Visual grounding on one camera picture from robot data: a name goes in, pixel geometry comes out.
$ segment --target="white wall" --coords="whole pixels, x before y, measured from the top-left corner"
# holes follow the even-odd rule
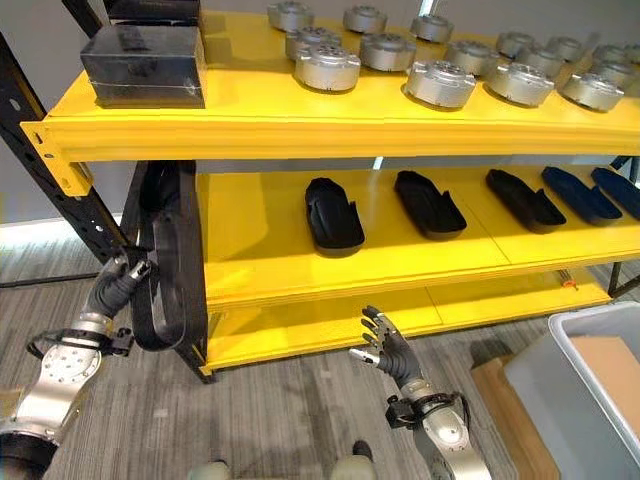
[[[264,12],[273,0],[202,0],[205,8]],[[318,16],[342,16],[344,8],[367,0],[306,0]],[[104,15],[100,0],[98,13]],[[420,0],[369,0],[389,14],[391,24],[408,26],[417,14]],[[447,16],[462,31],[497,34],[508,29],[520,29],[540,41],[554,34],[569,34],[586,39],[599,32],[603,41],[638,42],[640,34],[640,0],[440,0],[437,12]],[[59,100],[65,89],[81,70],[79,53],[87,38],[76,25],[60,0],[0,1],[0,31],[9,42],[45,108]],[[500,156],[500,163],[513,161],[582,161],[585,157]],[[596,157],[586,160],[599,161]],[[393,160],[398,166],[402,160]],[[439,162],[442,159],[411,160],[411,164]],[[343,165],[367,166],[369,160],[343,161]],[[336,162],[329,162],[335,168]],[[305,163],[251,162],[204,165],[207,170],[246,170],[264,168],[323,168],[323,162]],[[132,172],[132,164],[94,164],[96,187],[113,212],[122,211]],[[0,222],[17,222],[57,217],[58,212],[35,186],[4,142],[0,141]]]
[[[640,41],[640,0],[435,0],[460,31],[496,35],[521,30],[546,43],[553,35],[601,43]]]

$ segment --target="robotic arm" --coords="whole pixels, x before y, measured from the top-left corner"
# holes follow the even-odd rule
[[[402,393],[402,400],[388,399],[386,413],[391,428],[413,430],[416,448],[434,479],[491,479],[489,470],[469,440],[469,408],[459,393],[436,393],[427,383],[413,350],[391,320],[375,307],[362,313],[362,324],[375,335],[363,338],[376,354],[352,348],[349,353],[389,374]],[[460,399],[464,420],[452,408]]]
[[[125,257],[110,260],[98,275],[71,328],[44,332],[27,345],[41,360],[38,380],[23,394],[14,413],[0,424],[0,468],[6,478],[40,478],[79,413],[88,385],[105,355],[127,356],[128,328],[113,332],[113,318],[149,272],[140,261],[126,270]],[[51,348],[42,352],[40,343]]]

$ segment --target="gray carpet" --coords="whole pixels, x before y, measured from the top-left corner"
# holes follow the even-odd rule
[[[78,240],[0,251],[0,281],[90,272],[97,262]],[[606,285],[609,266],[594,273]],[[640,273],[625,264],[621,281]],[[27,339],[77,314],[91,280],[0,290],[0,389],[25,385],[38,362]],[[640,299],[638,291],[622,299]],[[118,317],[130,322],[129,313]],[[530,319],[411,340],[425,373],[443,391],[469,399],[472,439],[496,479],[513,464],[469,374],[474,364],[518,352],[545,331]],[[224,459],[238,478],[326,478],[363,438],[381,479],[428,478],[406,430],[391,431],[385,399],[396,393],[380,372],[336,351],[229,369],[202,385],[173,352],[136,348],[107,359],[84,410],[56,454],[49,479],[182,479]]]

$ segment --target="yellow shelf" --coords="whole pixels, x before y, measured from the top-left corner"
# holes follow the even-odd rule
[[[357,51],[359,37],[339,22],[317,24],[340,32],[346,47]],[[45,160],[68,195],[85,195],[90,185],[72,162],[640,154],[638,98],[624,98],[601,114],[553,92],[541,107],[527,109],[479,85],[462,110],[442,112],[408,100],[401,91],[404,74],[367,68],[351,92],[325,95],[293,79],[284,34],[270,28],[265,15],[204,12],[202,31],[207,108],[100,108],[82,73],[43,122],[23,124],[40,155],[52,156]],[[441,58],[443,48],[418,42],[417,58]]]
[[[578,290],[561,287],[557,274],[548,272],[213,314],[202,371],[362,344],[360,310],[367,304],[415,336],[610,300],[586,270],[571,273]]]
[[[591,166],[566,167],[592,185]],[[532,187],[542,167],[506,167]],[[374,294],[427,285],[595,265],[640,256],[640,222],[625,214],[608,227],[567,217],[554,233],[522,228],[488,190],[489,167],[417,171],[450,190],[467,220],[459,237],[437,242],[415,229],[393,190],[397,171],[278,172],[198,175],[207,307],[224,311]],[[356,202],[366,241],[345,258],[316,253],[304,193],[330,177]]]

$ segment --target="gray plastic bin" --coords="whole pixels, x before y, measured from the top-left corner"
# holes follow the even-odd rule
[[[622,337],[640,360],[640,304],[552,315],[549,333],[506,365],[507,379],[563,478],[640,478],[640,442],[569,340],[580,335]]]

